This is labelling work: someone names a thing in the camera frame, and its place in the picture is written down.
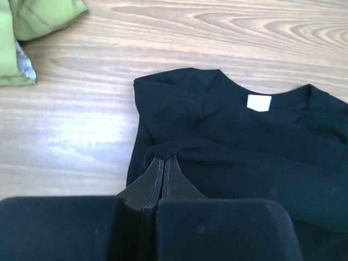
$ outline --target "wood grain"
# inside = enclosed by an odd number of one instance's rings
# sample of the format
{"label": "wood grain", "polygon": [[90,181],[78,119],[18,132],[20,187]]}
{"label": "wood grain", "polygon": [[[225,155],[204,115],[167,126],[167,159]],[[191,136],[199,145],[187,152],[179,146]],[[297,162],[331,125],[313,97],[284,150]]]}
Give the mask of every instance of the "wood grain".
{"label": "wood grain", "polygon": [[24,49],[33,86],[1,88],[0,198],[122,190],[133,79],[222,69],[278,93],[312,83],[348,102],[345,0],[85,0],[90,13]]}

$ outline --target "green fabric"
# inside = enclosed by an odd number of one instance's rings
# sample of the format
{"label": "green fabric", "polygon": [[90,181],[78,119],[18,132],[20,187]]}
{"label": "green fabric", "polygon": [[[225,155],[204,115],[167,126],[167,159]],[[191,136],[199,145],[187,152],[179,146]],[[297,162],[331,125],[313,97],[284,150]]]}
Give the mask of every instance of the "green fabric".
{"label": "green fabric", "polygon": [[16,40],[63,29],[86,12],[82,0],[0,0],[0,85],[34,83],[18,69]]}

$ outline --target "black cloth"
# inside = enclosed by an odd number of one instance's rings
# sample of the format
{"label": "black cloth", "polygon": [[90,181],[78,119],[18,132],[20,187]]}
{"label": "black cloth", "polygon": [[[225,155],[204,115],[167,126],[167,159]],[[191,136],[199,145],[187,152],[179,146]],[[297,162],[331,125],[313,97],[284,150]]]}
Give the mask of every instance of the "black cloth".
{"label": "black cloth", "polygon": [[266,198],[293,219],[306,261],[348,260],[348,105],[312,85],[246,107],[220,70],[179,69],[134,81],[139,128],[127,185],[154,155],[177,157],[208,198]]}
{"label": "black cloth", "polygon": [[116,196],[0,202],[0,260],[301,261],[290,216],[270,200],[209,200],[175,157],[154,157]]}
{"label": "black cloth", "polygon": [[272,95],[269,111],[220,70],[179,69],[134,81],[139,128],[127,185],[153,145],[202,138],[348,173],[348,105],[312,85]]}

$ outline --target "black fabric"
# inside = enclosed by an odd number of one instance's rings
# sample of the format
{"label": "black fabric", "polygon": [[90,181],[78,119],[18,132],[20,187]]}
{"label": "black fabric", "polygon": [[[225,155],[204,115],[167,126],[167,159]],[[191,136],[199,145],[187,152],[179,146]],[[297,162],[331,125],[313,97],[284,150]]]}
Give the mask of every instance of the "black fabric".
{"label": "black fabric", "polygon": [[209,200],[176,157],[116,196],[1,201],[0,235],[0,260],[302,260],[279,204]]}
{"label": "black fabric", "polygon": [[161,261],[301,261],[293,224],[268,200],[160,201]]}
{"label": "black fabric", "polygon": [[263,113],[246,107],[247,95],[257,93],[220,70],[163,72],[136,79],[134,89],[140,122],[127,185],[148,148],[183,138],[348,173],[348,105],[312,85],[273,95]]}
{"label": "black fabric", "polygon": [[272,95],[270,110],[260,113],[246,103],[249,94],[261,94],[220,70],[192,68],[138,78],[134,89],[140,117],[127,185],[155,154],[176,156],[208,198],[280,203],[306,261],[346,260],[346,103],[305,85]]}

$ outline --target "clothing tag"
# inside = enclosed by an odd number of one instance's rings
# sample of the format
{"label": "clothing tag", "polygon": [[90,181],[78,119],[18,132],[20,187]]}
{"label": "clothing tag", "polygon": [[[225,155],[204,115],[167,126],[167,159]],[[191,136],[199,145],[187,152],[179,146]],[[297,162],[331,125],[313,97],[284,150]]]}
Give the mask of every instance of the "clothing tag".
{"label": "clothing tag", "polygon": [[269,95],[248,95],[246,106],[256,111],[269,111],[272,96]]}

